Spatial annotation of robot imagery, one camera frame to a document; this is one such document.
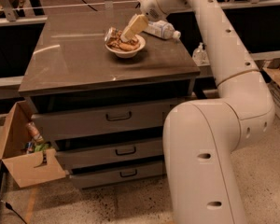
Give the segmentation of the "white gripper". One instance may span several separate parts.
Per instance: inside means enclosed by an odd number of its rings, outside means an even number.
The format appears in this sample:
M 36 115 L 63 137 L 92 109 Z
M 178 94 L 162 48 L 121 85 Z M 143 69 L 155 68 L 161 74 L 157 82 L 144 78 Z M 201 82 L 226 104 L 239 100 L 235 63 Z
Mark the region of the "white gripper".
M 140 4 L 142 14 L 134 14 L 128 25 L 122 31 L 120 39 L 123 42 L 131 40 L 140 34 L 148 26 L 148 20 L 160 21 L 166 18 L 166 14 L 161 10 L 157 0 L 137 0 Z

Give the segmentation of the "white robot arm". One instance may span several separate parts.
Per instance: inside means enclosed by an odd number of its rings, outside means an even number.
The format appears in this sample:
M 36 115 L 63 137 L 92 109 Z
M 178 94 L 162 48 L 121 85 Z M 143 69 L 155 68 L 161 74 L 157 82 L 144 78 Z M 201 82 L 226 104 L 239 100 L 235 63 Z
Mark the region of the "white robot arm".
M 231 153 L 273 123 L 273 98 L 217 0 L 138 0 L 151 21 L 191 8 L 218 98 L 184 102 L 168 114 L 163 152 L 175 224 L 247 224 Z

